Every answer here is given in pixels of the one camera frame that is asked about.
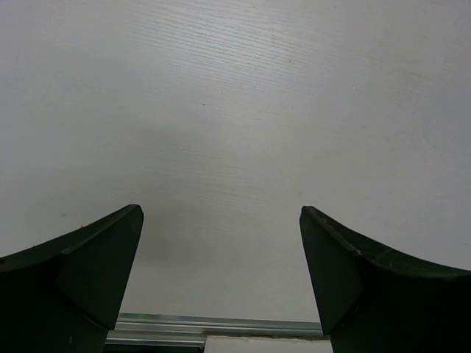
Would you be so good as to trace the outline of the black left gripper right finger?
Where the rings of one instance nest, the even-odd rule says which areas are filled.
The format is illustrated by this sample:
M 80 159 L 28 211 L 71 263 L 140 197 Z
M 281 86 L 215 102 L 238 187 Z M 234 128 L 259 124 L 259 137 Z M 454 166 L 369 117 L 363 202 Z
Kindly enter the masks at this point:
M 470 272 L 422 260 L 304 206 L 300 231 L 335 352 L 468 352 Z

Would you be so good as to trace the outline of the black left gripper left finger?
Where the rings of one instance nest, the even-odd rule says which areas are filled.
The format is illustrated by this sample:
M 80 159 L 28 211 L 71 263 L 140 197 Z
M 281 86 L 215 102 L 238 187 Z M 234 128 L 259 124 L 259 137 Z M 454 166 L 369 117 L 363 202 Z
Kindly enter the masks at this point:
M 144 213 L 130 204 L 1 258 L 2 352 L 102 352 L 116 326 Z

